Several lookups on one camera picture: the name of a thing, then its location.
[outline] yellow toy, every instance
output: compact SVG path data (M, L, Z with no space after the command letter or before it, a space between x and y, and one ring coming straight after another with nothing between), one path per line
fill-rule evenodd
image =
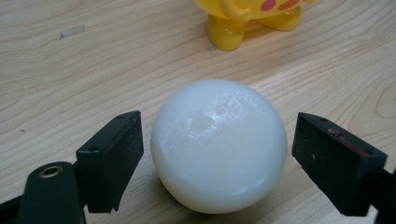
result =
M294 30L301 18L300 4L314 0L195 0L206 11L207 34L215 47L237 49L248 21L280 31Z

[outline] white ball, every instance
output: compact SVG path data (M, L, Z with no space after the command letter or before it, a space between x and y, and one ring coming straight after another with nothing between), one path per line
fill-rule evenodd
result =
M151 136L165 187L180 203L208 214L262 199L279 179L286 151L285 129L271 104L227 80L199 81L175 93Z

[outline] glossy white surface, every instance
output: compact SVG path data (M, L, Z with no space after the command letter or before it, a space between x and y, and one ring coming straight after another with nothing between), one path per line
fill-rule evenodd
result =
M238 211L278 180L286 157L283 123L254 90L205 80L175 93L154 123L151 154L169 192L202 213Z

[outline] toy leg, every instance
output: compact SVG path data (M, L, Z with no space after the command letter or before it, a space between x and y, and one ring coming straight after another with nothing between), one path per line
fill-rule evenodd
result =
M256 20L256 22L274 30L292 31L297 27L298 23L300 23L300 20L301 9L300 7L295 7L282 14Z
M244 39L246 24L209 15L207 34L212 44L222 50L237 49Z

